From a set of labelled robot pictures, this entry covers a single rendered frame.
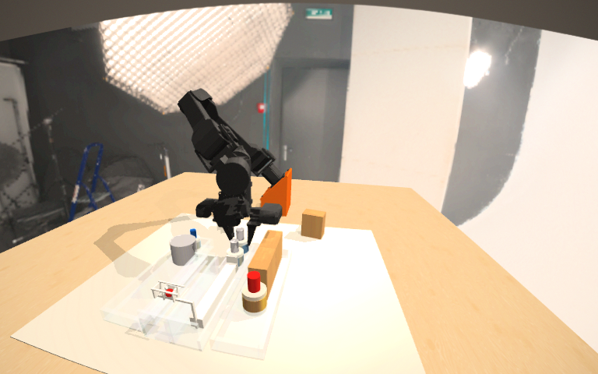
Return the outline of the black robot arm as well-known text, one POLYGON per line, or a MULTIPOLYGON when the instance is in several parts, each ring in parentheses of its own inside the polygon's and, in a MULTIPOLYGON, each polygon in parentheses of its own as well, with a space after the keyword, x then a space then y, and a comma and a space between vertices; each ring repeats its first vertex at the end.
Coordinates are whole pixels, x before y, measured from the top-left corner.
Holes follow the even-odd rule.
POLYGON ((241 193, 248 187, 252 172, 257 177, 261 174, 270 188, 285 173, 274 165, 276 158, 267 149, 249 143, 220 116, 212 99, 202 88, 190 90, 178 101, 178 107, 193 128, 192 143, 198 159, 210 174, 217 171, 220 191, 213 211, 215 222, 222 228, 237 227, 241 219, 250 216, 250 204, 241 193))

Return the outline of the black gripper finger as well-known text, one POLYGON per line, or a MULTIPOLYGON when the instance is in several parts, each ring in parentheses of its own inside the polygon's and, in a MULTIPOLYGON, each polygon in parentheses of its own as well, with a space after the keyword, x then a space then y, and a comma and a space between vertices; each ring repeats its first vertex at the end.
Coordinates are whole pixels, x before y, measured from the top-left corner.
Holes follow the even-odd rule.
POLYGON ((234 237, 234 227, 229 226, 229 227, 224 227, 223 229, 225 230, 229 240, 231 240, 234 237))
POLYGON ((260 226, 262 223, 259 223, 258 221, 248 221, 248 223, 246 224, 248 227, 248 235, 247 235, 247 244, 248 246, 250 246, 255 230, 257 228, 257 226, 260 226))

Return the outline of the brown jar with red lid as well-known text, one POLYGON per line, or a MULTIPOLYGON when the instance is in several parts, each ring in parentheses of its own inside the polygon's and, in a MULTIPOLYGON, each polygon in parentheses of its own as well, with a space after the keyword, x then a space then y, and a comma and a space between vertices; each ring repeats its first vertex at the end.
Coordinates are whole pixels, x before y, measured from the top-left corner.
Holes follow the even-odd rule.
POLYGON ((260 282, 260 273, 248 273, 248 282, 241 289, 243 310, 250 316, 260 316, 267 308, 267 287, 260 282))

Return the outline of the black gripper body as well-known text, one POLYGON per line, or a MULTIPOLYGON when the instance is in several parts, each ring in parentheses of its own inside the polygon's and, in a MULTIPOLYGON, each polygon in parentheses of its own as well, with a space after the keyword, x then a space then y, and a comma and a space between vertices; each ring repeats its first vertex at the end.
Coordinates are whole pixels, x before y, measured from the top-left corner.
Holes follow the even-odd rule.
MULTIPOLYGON (((278 225, 283 212, 280 204, 264 203, 262 207, 252 207, 252 180, 249 181, 248 187, 241 194, 250 204, 250 221, 258 221, 265 225, 278 225)), ((204 199, 196 206, 196 216, 208 219, 212 215, 217 202, 218 199, 204 199)))

